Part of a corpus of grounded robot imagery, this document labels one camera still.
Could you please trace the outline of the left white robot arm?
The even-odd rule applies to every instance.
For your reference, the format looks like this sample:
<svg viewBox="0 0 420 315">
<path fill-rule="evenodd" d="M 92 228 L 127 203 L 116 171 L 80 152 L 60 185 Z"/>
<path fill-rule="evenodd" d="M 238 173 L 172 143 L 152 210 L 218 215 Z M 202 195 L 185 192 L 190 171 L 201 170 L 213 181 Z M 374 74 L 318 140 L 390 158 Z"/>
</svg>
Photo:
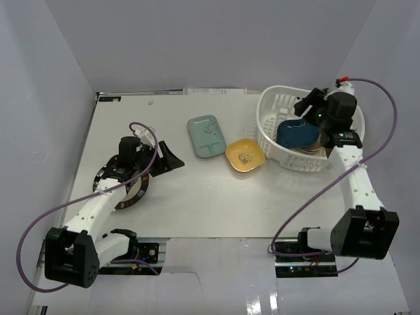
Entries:
<svg viewBox="0 0 420 315">
<path fill-rule="evenodd" d="M 45 238 L 45 269 L 48 280 L 90 287 L 100 269 L 113 261 L 135 261 L 136 232 L 116 228 L 102 233 L 108 217 L 137 203 L 149 180 L 184 167 L 165 141 L 157 146 L 135 136 L 121 138 L 118 153 L 98 171 L 93 193 L 75 216 L 61 228 L 51 228 Z"/>
</svg>

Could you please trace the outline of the dark blue leaf plate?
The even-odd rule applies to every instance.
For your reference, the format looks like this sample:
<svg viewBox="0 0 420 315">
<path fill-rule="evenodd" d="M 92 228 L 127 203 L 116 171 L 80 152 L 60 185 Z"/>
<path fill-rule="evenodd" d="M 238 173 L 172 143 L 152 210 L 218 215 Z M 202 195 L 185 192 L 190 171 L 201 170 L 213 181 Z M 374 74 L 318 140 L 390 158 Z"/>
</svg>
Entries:
<svg viewBox="0 0 420 315">
<path fill-rule="evenodd" d="M 305 119 L 288 119 L 278 125 L 276 144 L 287 149 L 313 145 L 320 136 L 320 129 Z"/>
</svg>

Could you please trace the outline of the round dark mirrored plate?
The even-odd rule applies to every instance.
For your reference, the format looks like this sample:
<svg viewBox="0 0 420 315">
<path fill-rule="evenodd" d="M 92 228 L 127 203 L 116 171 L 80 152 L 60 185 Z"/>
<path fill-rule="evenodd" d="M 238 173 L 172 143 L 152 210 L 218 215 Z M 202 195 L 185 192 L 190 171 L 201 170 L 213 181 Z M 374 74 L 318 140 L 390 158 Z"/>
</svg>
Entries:
<svg viewBox="0 0 420 315">
<path fill-rule="evenodd" d="M 140 173 L 139 169 L 130 171 L 117 166 L 117 155 L 112 156 L 108 162 L 97 172 L 93 180 L 93 192 L 98 188 L 99 182 L 106 177 L 118 179 L 125 182 L 129 178 Z M 126 209 L 137 203 L 146 193 L 149 185 L 150 176 L 148 173 L 142 175 L 139 179 L 125 186 L 127 195 L 116 206 L 115 210 Z"/>
</svg>

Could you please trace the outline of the light green rectangular plate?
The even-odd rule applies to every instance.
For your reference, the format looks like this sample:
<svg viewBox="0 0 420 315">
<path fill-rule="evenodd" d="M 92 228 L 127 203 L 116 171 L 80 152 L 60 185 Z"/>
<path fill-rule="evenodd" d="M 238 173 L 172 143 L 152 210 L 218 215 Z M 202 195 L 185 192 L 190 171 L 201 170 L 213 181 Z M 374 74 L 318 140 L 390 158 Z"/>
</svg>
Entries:
<svg viewBox="0 0 420 315">
<path fill-rule="evenodd" d="M 192 118 L 187 123 L 194 151 L 199 158 L 213 158 L 225 153 L 226 141 L 213 115 Z"/>
</svg>

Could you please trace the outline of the brown square plate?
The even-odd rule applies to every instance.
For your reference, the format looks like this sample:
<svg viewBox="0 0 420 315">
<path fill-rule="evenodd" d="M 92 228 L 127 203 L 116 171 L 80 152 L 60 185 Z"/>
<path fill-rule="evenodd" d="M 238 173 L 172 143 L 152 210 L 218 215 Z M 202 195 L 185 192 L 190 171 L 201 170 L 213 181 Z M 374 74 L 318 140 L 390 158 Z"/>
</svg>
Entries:
<svg viewBox="0 0 420 315">
<path fill-rule="evenodd" d="M 317 154 L 322 149 L 321 140 L 320 138 L 316 140 L 314 143 L 307 147 L 302 148 L 292 148 L 293 151 L 299 152 L 302 154 L 314 155 Z"/>
</svg>

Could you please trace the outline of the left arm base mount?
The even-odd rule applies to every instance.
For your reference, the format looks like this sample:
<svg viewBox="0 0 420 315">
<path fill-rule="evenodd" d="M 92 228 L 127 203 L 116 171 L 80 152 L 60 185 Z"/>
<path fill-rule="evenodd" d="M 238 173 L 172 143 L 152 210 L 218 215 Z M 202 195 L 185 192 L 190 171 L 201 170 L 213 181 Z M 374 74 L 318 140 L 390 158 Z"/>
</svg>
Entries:
<svg viewBox="0 0 420 315">
<path fill-rule="evenodd" d="M 131 256 L 116 258 L 116 260 L 131 260 L 131 262 L 108 265 L 102 269 L 102 272 L 109 275 L 158 276 L 163 264 L 159 257 L 159 246 L 159 243 L 139 243 Z"/>
</svg>

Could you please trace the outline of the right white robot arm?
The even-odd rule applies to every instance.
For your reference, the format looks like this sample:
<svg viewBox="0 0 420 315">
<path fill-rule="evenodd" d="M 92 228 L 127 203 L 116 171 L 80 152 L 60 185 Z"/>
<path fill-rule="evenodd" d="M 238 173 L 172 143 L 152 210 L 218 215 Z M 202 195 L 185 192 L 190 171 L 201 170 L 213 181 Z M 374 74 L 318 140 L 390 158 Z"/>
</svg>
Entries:
<svg viewBox="0 0 420 315">
<path fill-rule="evenodd" d="M 296 245 L 297 256 L 313 261 L 321 251 L 363 259 L 385 258 L 400 224 L 377 197 L 363 163 L 362 141 L 351 128 L 357 100 L 353 90 L 332 93 L 313 89 L 294 105 L 295 115 L 319 127 L 320 140 L 339 181 L 344 215 L 333 228 L 305 228 L 306 239 Z"/>
</svg>

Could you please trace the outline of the yellow square plate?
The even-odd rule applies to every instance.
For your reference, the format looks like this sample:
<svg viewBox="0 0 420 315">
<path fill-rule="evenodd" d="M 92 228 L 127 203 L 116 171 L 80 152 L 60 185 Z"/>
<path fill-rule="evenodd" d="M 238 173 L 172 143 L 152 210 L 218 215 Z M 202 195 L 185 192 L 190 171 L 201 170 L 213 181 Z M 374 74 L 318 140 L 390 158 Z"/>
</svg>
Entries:
<svg viewBox="0 0 420 315">
<path fill-rule="evenodd" d="M 229 144 L 225 155 L 231 166 L 240 173 L 250 172 L 260 167 L 265 161 L 265 154 L 257 142 L 243 138 Z"/>
</svg>

